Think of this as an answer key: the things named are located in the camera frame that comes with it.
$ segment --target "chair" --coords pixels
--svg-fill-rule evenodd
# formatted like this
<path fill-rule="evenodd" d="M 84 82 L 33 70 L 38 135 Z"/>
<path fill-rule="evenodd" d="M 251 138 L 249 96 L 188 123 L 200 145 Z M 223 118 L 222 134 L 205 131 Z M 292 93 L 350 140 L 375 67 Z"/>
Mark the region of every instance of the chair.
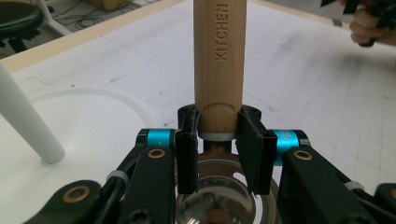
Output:
<path fill-rule="evenodd" d="M 0 2 L 0 47 L 8 39 L 15 52 L 26 50 L 22 40 L 31 40 L 40 32 L 37 28 L 43 23 L 44 15 L 36 6 L 21 2 Z"/>

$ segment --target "white table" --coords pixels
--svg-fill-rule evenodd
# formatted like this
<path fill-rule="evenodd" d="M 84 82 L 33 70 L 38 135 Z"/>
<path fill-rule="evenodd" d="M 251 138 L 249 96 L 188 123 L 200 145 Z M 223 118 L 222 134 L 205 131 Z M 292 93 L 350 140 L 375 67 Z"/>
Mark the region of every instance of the white table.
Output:
<path fill-rule="evenodd" d="M 17 136 L 2 138 L 0 223 L 23 222 L 73 180 L 89 178 L 103 184 L 132 148 L 127 143 L 133 144 L 141 126 L 176 128 L 177 109 L 193 104 L 192 1 L 158 4 L 3 60 L 35 104 L 56 101 L 51 97 L 62 92 L 105 98 L 114 93 L 119 102 L 130 102 L 128 108 L 142 120 L 131 129 L 133 139 L 122 140 L 124 148 L 86 153 L 89 156 L 75 163 L 66 154 L 66 160 L 45 165 L 33 150 L 2 147 L 23 147 Z M 360 48 L 351 42 L 348 30 L 301 15 L 249 2 L 244 104 L 259 108 L 269 129 L 304 130 L 314 149 L 368 192 L 379 183 L 396 182 L 396 48 Z M 50 105 L 37 107 L 49 123 L 59 121 L 59 111 L 54 115 L 43 109 Z M 73 111 L 80 116 L 77 108 Z M 76 127 L 91 125 L 81 122 Z M 117 125 L 109 125 L 99 133 L 105 138 L 101 141 L 114 141 L 114 132 L 129 138 Z M 64 142 L 70 140 L 62 128 L 57 133 L 63 134 Z M 87 144 L 87 150 L 96 146 L 83 142 L 78 143 Z M 69 155 L 80 155 L 65 147 Z M 75 164 L 81 173 L 57 168 L 64 168 L 62 164 Z M 277 181 L 280 172 L 275 169 Z M 19 194 L 20 190 L 29 193 Z"/>

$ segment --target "black object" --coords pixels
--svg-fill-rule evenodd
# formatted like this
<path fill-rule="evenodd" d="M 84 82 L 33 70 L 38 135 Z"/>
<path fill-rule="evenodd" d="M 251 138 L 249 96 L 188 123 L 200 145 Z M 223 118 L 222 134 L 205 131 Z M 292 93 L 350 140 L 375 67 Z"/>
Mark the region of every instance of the black object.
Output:
<path fill-rule="evenodd" d="M 0 2 L 0 47 L 3 39 L 8 39 L 15 52 L 27 50 L 22 40 L 31 40 L 40 32 L 37 28 L 44 16 L 36 6 L 21 2 Z"/>
<path fill-rule="evenodd" d="M 175 179 L 178 192 L 188 194 L 197 190 L 198 179 L 199 114 L 194 105 L 180 108 L 177 114 L 179 129 L 170 130 L 169 136 L 161 136 L 170 140 L 168 147 L 149 144 L 156 142 L 150 139 L 151 130 L 141 130 L 134 148 L 117 168 L 124 177 L 111 176 L 101 189 L 87 181 L 67 185 L 26 223 L 174 223 Z M 275 130 L 265 129 L 260 122 L 260 110 L 243 105 L 238 118 L 236 144 L 247 188 L 250 192 L 265 194 L 279 143 L 288 144 L 280 142 L 285 139 L 278 139 Z M 293 142 L 298 139 L 298 144 L 283 153 L 277 196 L 284 224 L 396 223 L 396 184 L 380 185 L 374 197 L 362 189 L 347 189 L 345 183 L 350 179 L 310 146 L 305 133 L 291 132 L 295 133 Z M 204 147 L 213 144 L 216 143 L 204 142 Z M 229 147 L 231 142 L 219 144 Z M 93 185 L 90 196 L 81 187 L 76 189 L 81 183 Z M 80 198 L 81 205 L 65 204 L 64 195 Z"/>
<path fill-rule="evenodd" d="M 321 7 L 324 7 L 336 0 L 322 0 Z M 344 14 L 355 13 L 361 0 L 347 0 Z M 376 28 L 389 28 L 394 30 L 396 27 L 396 1 L 395 0 L 377 0 L 371 11 L 372 15 L 379 18 Z M 371 47 L 376 38 L 371 38 L 368 43 L 360 44 L 362 47 Z"/>

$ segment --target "blue metallic cylinder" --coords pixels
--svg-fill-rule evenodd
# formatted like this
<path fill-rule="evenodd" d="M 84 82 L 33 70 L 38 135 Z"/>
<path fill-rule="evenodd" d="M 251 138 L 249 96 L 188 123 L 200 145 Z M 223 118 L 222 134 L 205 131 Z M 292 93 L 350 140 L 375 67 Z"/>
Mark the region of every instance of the blue metallic cylinder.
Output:
<path fill-rule="evenodd" d="M 299 147 L 300 141 L 294 130 L 273 130 L 277 136 L 276 143 L 276 160 L 274 165 L 281 166 L 283 164 L 282 155 L 291 147 Z"/>
<path fill-rule="evenodd" d="M 148 147 L 170 147 L 171 129 L 150 129 L 148 131 Z"/>

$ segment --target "floor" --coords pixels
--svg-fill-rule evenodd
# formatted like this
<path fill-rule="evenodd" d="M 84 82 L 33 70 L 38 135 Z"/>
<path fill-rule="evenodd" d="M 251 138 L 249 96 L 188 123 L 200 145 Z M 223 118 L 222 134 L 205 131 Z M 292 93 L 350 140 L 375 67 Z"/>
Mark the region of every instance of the floor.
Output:
<path fill-rule="evenodd" d="M 95 25 L 98 22 L 117 17 L 123 13 L 135 10 L 139 7 L 144 7 L 151 3 L 161 0 L 132 0 L 130 4 L 113 11 L 105 11 L 93 7 L 82 0 L 49 0 L 47 5 L 53 8 L 51 13 L 53 19 L 62 24 L 71 32 Z M 337 3 L 332 3 L 326 7 L 320 7 L 319 0 L 265 0 L 280 4 L 282 6 L 296 8 L 305 12 L 316 14 L 319 16 L 346 21 L 351 20 L 350 16 L 342 15 L 342 7 Z M 39 28 L 41 35 L 32 39 L 31 41 L 24 41 L 26 47 L 33 48 L 35 46 L 47 43 L 59 36 L 51 31 L 50 28 L 42 26 Z M 0 59 L 13 55 L 14 51 L 6 44 L 5 48 L 0 49 Z"/>

